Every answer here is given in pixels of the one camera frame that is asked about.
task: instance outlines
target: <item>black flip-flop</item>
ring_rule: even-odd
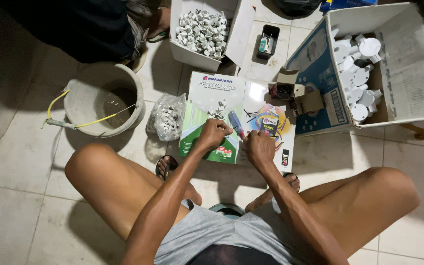
[[[283,178],[285,178],[285,177],[287,177],[287,175],[289,175],[289,174],[294,174],[294,173],[292,173],[292,172],[288,172],[288,173],[285,173],[284,175],[282,175],[282,177]],[[292,188],[294,188],[294,186],[292,185],[292,182],[289,182],[289,185],[291,185],[291,187]]]
[[[163,177],[161,176],[161,173],[160,173],[160,166],[158,165],[158,162],[160,162],[160,160],[164,159],[165,157],[169,157],[170,160],[169,160],[169,164],[166,165],[166,167],[164,169],[164,179],[163,179]],[[157,177],[159,177],[161,180],[164,180],[164,181],[166,181],[168,179],[169,174],[170,174],[170,170],[175,170],[179,166],[178,162],[174,159],[174,157],[169,156],[169,155],[162,156],[158,160],[158,162],[156,162],[155,174],[156,174]]]

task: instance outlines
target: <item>clear plastic bag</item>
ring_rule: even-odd
[[[146,124],[146,131],[156,133],[161,141],[179,139],[186,111],[186,94],[179,97],[164,93],[156,101]]]

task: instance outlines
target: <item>plastic bag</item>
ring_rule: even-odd
[[[146,131],[156,133],[161,141],[179,139],[186,111],[186,94],[179,97],[164,93],[156,101],[146,124]]]
[[[274,0],[284,15],[303,18],[311,15],[322,0]]]

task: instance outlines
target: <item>tile floor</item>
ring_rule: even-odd
[[[321,19],[288,20],[272,0],[253,0],[256,22],[239,75],[273,80],[311,29]],[[281,29],[278,49],[269,63],[253,55],[257,34],[265,23]],[[110,144],[119,154],[149,170],[165,153],[176,155],[178,142],[160,142],[145,134],[146,119],[132,131],[94,141],[79,132],[40,124],[50,100],[84,65],[57,48],[40,45],[38,71],[26,99],[0,141],[0,265],[119,264],[121,240],[105,225],[63,173],[70,155],[89,142]],[[162,93],[187,92],[194,67],[177,62],[166,41],[148,44],[148,59],[138,73],[147,113]],[[231,74],[236,66],[221,72]],[[52,116],[63,119],[63,106]],[[352,265],[424,265],[424,141],[398,126],[332,133],[295,140],[293,172],[302,190],[350,177],[371,166],[393,166],[410,175],[422,197],[413,213],[394,223],[350,259]],[[191,183],[203,206],[234,202],[245,207],[266,184],[243,166],[203,161]]]

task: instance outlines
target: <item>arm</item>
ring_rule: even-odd
[[[273,162],[274,149],[274,141],[262,132],[252,131],[246,141],[248,160],[268,183],[286,224],[293,225],[329,264],[348,265],[346,255],[333,234],[281,176]]]
[[[173,175],[156,191],[146,203],[133,224],[129,237],[123,265],[152,265],[161,241],[174,224],[186,187],[199,161],[205,153],[227,135],[233,132],[223,121],[208,119],[204,123],[201,135]]]

